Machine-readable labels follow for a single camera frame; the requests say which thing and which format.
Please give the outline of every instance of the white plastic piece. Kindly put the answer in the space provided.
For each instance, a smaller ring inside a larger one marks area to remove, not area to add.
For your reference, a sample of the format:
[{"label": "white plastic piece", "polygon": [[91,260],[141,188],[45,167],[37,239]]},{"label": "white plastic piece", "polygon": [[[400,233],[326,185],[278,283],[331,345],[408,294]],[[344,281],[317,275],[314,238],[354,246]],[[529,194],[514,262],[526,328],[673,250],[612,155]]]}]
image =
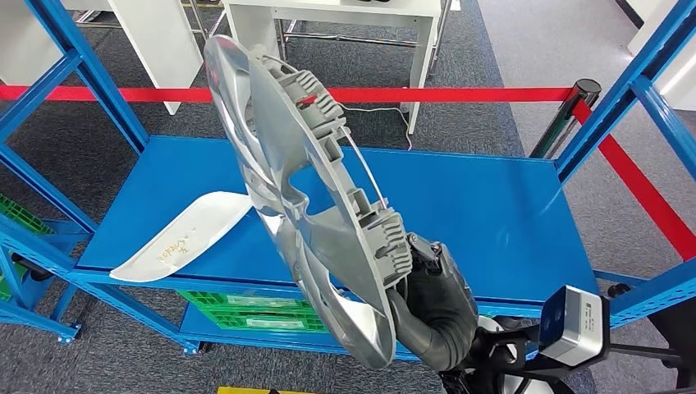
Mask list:
[{"label": "white plastic piece", "polygon": [[226,191],[196,199],[138,253],[114,268],[109,277],[124,282],[152,282],[184,268],[230,231],[251,209],[251,198]]}]

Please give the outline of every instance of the plastic part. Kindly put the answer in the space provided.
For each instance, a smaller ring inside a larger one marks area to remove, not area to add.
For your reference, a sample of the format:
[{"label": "plastic part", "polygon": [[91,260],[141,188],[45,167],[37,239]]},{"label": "plastic part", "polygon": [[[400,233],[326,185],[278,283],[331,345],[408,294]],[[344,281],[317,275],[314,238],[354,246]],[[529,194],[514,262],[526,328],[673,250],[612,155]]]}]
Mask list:
[{"label": "plastic part", "polygon": [[196,199],[150,242],[109,277],[124,282],[151,282],[184,268],[227,234],[251,208],[248,195],[225,191]]},{"label": "plastic part", "polygon": [[[371,368],[388,365],[396,334],[385,290],[411,270],[401,216],[370,203],[342,164],[341,107],[308,71],[257,58],[229,37],[205,46],[213,102],[268,234],[329,331]],[[318,189],[291,177],[314,171]],[[331,208],[308,213],[324,189]],[[364,302],[348,300],[330,275]]]}]

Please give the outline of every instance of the black cable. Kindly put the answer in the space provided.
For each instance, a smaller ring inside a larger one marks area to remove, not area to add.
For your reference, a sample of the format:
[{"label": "black cable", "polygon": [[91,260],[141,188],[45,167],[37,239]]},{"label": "black cable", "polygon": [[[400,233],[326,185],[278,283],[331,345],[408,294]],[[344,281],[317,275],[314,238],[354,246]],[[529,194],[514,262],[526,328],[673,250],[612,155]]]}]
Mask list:
[{"label": "black cable", "polygon": [[515,390],[515,394],[522,394],[527,390],[527,387],[529,387],[529,378],[523,378],[517,390]]}]

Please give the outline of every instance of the white table leg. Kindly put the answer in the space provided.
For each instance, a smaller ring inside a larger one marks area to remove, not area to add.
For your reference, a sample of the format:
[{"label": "white table leg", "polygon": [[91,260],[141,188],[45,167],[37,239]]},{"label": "white table leg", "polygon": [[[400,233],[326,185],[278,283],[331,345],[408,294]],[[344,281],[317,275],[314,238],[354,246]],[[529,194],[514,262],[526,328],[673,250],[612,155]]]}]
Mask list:
[{"label": "white table leg", "polygon": [[31,85],[61,51],[24,2],[0,1],[0,80]]},{"label": "white table leg", "polygon": [[280,56],[272,8],[225,3],[225,9],[233,39],[249,50],[260,45],[264,53]]},{"label": "white table leg", "polygon": [[[180,0],[108,0],[156,88],[188,88],[203,57]],[[174,115],[181,103],[164,103]]]},{"label": "white table leg", "polygon": [[[413,66],[411,66],[411,88],[423,88],[428,77],[430,61],[433,57],[433,46],[437,40],[437,19],[421,17],[418,20],[418,46],[415,48]],[[408,103],[409,128],[408,133],[413,134],[420,103]]]}]

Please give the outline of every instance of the robotic arm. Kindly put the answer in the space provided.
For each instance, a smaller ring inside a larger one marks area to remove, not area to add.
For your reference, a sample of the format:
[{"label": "robotic arm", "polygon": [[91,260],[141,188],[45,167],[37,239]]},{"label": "robotic arm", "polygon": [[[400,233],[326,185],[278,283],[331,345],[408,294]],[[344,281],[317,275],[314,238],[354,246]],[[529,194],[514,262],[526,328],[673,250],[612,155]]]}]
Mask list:
[{"label": "robotic arm", "polygon": [[387,290],[396,338],[436,371],[455,368],[469,354],[479,312],[447,247],[410,233],[413,271],[404,289]]}]

